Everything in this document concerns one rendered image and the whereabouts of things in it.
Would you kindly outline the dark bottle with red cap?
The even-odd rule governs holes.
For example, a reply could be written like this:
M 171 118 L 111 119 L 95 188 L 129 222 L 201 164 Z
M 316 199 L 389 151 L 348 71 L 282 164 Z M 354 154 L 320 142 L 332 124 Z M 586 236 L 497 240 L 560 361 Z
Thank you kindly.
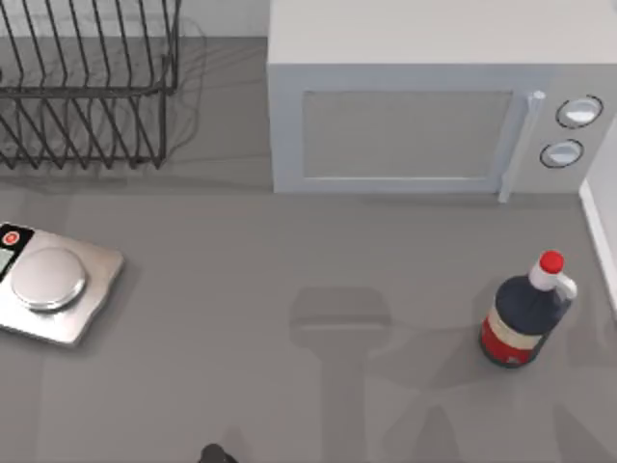
M 510 277 L 498 287 L 478 336 L 491 362 L 522 368 L 535 361 L 577 299 L 577 283 L 564 267 L 563 254 L 547 250 L 526 274 Z

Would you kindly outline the pale microwave oven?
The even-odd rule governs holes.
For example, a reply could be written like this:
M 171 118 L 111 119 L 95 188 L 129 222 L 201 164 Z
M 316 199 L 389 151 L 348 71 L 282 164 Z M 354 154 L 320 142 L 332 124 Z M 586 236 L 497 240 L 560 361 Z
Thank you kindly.
M 267 83 L 278 193 L 498 196 L 540 90 L 511 196 L 574 194 L 617 118 L 617 0 L 271 0 Z M 586 95 L 602 114 L 560 126 Z

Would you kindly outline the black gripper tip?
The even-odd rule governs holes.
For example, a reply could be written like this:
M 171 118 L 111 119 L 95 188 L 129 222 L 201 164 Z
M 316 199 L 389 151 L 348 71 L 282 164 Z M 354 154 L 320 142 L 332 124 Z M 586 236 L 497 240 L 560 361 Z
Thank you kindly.
M 201 450 L 198 463 L 238 463 L 218 444 L 208 444 Z

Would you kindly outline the white microwave knob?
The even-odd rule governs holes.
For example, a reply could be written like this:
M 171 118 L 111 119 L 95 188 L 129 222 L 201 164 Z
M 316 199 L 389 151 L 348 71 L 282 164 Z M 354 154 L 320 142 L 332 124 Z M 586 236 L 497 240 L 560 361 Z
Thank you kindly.
M 583 144 L 577 140 L 568 139 L 545 146 L 539 159 L 549 169 L 563 169 L 576 164 L 583 155 Z
M 556 111 L 557 123 L 568 129 L 579 129 L 593 123 L 603 112 L 604 104 L 594 95 L 564 101 Z

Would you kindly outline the silver kitchen scale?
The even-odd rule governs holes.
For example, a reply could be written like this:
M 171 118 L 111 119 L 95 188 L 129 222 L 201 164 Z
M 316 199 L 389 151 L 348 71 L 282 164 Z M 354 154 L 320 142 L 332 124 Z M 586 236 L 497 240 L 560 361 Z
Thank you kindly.
M 73 347 L 103 308 L 122 253 L 0 223 L 0 330 Z

